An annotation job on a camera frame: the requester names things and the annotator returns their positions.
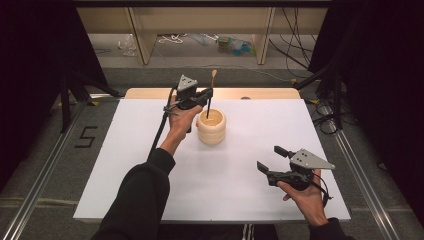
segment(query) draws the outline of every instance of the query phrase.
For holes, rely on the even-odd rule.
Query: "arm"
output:
[[[157,238],[170,191],[168,175],[175,166],[173,155],[201,110],[200,106],[187,111],[173,109],[178,115],[169,115],[166,139],[145,163],[127,173],[92,239]]]
[[[314,173],[321,176],[321,170],[314,170]],[[316,184],[321,185],[319,177],[315,176],[313,180]],[[309,224],[311,240],[348,240],[353,239],[344,234],[339,220],[336,218],[327,219],[324,212],[321,191],[311,185],[303,191],[297,191],[285,182],[278,182],[277,185],[286,192],[283,200],[290,198],[296,202],[297,207],[302,212],[305,220]]]

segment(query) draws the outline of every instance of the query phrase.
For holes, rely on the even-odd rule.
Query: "hand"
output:
[[[321,176],[320,169],[314,170],[314,173]],[[314,176],[313,181],[321,185],[320,179],[317,176]],[[310,185],[307,189],[298,191],[282,181],[279,181],[277,186],[287,193],[283,200],[287,201],[290,198],[293,199],[310,225],[321,226],[328,223],[322,203],[321,191],[317,187]]]
[[[160,147],[171,155],[174,155],[178,145],[186,137],[194,117],[200,113],[202,109],[203,108],[199,105],[189,110],[181,110],[177,107],[172,108],[172,113],[168,116],[170,130]]]

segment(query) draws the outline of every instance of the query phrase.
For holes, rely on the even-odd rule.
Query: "black sleeve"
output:
[[[173,157],[158,148],[147,162],[133,167],[92,239],[156,239],[174,166]]]
[[[309,226],[310,240],[354,240],[353,237],[346,236],[337,218],[329,218],[329,223],[319,226]]]

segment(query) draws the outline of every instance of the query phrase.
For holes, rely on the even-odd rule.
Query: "floor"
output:
[[[178,36],[171,42],[158,36],[152,58],[148,65],[140,65],[133,51],[126,51],[126,35],[90,35],[93,48],[99,62],[107,73],[108,82],[120,91],[125,91],[118,75],[112,75],[116,69],[133,70],[149,69],[237,69],[249,75],[280,81],[290,87],[292,81],[302,81],[299,76],[310,73],[287,58],[271,44],[268,47],[264,65],[258,65],[252,52],[235,55],[231,51],[222,51],[217,43],[203,35]],[[251,41],[248,35],[230,35],[247,44]],[[304,53],[288,45],[291,36],[273,35],[271,41],[282,51],[287,52],[301,64],[308,62]],[[316,36],[301,36],[303,48],[313,50]],[[319,82],[302,89],[302,98],[315,98],[314,90]],[[90,93],[100,93],[89,89]],[[29,192],[40,172],[47,172],[45,185],[38,189],[36,205],[30,214],[20,222],[16,236],[19,239],[88,239],[97,229],[97,224],[86,224],[72,218],[79,196],[89,178],[102,141],[118,105],[116,99],[99,98],[96,106],[77,103],[73,106],[74,126],[65,138],[60,134],[61,111],[59,101],[52,106],[51,117],[45,124],[39,141],[33,146],[32,154],[22,162],[6,188],[0,194],[0,232],[6,234],[8,225],[12,224],[18,210],[25,204]],[[308,104],[311,117],[331,111],[326,105]],[[349,112],[344,102],[342,110]],[[379,158],[361,131],[360,123],[352,114],[343,118],[343,130],[338,134],[329,134],[333,125],[324,122],[317,125],[317,134],[328,159],[338,166],[334,176],[342,192],[343,198],[351,211],[352,220],[342,224],[345,232],[356,239],[424,239],[424,230],[409,208],[402,194],[396,188],[390,174],[377,166]],[[96,141],[91,144],[81,139],[83,131],[92,131]],[[63,148],[57,150],[56,142],[61,141]],[[46,170],[45,163],[51,162],[53,168]],[[385,220],[380,216],[387,214]],[[278,223],[275,228],[279,239],[308,239],[305,223]]]

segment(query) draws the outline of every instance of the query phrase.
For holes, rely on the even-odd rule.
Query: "white table surface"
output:
[[[101,220],[125,174],[146,161],[159,128],[166,100],[120,100],[98,159],[74,218]],[[226,138],[218,145],[203,144],[192,132],[180,144],[170,173],[171,192],[164,223],[275,223],[304,220],[284,192],[268,185],[256,161],[272,171],[289,171],[289,160],[274,153],[279,145],[290,151],[305,148],[326,159],[305,103],[300,99],[214,100],[211,108],[227,117]],[[166,124],[158,145],[165,138]],[[350,219],[330,170],[323,170],[332,200],[327,217]]]

